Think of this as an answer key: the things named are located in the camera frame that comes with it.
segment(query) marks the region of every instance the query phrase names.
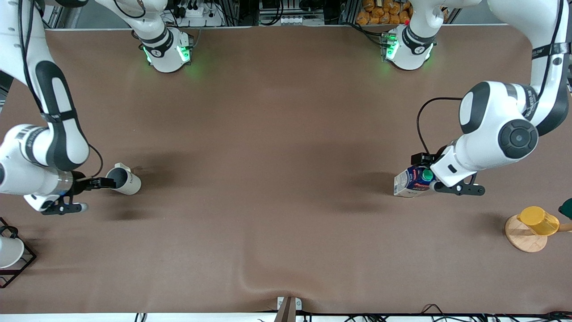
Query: metal frame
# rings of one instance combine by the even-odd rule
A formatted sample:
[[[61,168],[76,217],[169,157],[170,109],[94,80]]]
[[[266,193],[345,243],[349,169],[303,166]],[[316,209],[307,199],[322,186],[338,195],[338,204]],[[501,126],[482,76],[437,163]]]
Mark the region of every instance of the metal frame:
[[[2,226],[8,226],[8,223],[2,217],[0,217],[0,222],[2,223]],[[24,243],[24,248],[25,248],[24,254],[19,259],[19,260],[26,262],[22,268],[20,268],[20,269],[5,269],[5,268],[0,269],[0,289],[6,288],[12,281],[14,281],[14,279],[16,277],[18,277],[20,274],[22,274],[22,272],[28,266],[30,266],[30,264],[32,264],[32,262],[36,259],[36,257],[37,257],[36,254],[26,245],[26,243]],[[25,260],[24,256],[29,256],[29,255],[31,255],[31,258],[29,260]]]

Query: mug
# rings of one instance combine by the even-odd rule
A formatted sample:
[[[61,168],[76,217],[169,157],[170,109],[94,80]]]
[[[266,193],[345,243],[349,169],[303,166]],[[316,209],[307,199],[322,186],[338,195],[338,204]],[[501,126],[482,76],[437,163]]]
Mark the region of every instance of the mug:
[[[122,194],[132,195],[141,188],[141,179],[131,173],[131,168],[121,162],[116,163],[115,167],[109,170],[106,178],[113,179],[115,181],[115,189],[112,190]]]
[[[2,236],[4,230],[10,230],[10,237]],[[14,265],[24,254],[24,242],[18,238],[18,229],[12,226],[0,227],[0,268]]]

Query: brown table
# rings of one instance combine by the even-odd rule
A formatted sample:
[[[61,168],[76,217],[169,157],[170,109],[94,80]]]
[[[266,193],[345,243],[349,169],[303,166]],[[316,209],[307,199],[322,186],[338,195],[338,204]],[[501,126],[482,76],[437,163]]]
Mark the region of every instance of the brown table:
[[[124,162],[143,188],[84,193],[90,210],[64,217],[1,195],[38,254],[2,290],[1,313],[264,311],[285,294],[314,312],[570,309],[572,236],[526,254],[502,235],[523,208],[556,213],[571,197],[569,121],[527,159],[482,172],[483,197],[391,195],[422,150],[426,100],[529,82],[514,29],[443,28],[414,72],[350,28],[206,30],[172,74],[147,66],[127,31],[47,36],[104,171]],[[459,136],[457,106],[424,113],[433,151]],[[2,133],[43,124],[21,84],[0,119]],[[94,154],[82,169],[96,168]]]

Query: white bracket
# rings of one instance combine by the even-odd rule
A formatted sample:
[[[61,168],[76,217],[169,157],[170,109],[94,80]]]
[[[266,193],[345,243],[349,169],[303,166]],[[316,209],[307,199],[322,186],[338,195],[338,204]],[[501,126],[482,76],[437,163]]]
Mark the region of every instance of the white bracket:
[[[284,301],[284,296],[278,297],[278,303],[276,305],[276,309],[279,310],[282,302]],[[296,298],[296,311],[302,311],[302,300]]]

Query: black mug handle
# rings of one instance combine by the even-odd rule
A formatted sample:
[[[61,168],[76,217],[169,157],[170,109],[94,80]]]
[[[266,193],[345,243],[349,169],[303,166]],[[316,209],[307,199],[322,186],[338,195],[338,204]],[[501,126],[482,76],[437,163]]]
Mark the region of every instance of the black mug handle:
[[[2,235],[2,233],[6,229],[9,230],[10,232],[12,232],[12,235],[10,235],[10,238],[18,238],[18,228],[14,227],[14,226],[2,226],[2,227],[0,227],[0,235]]]

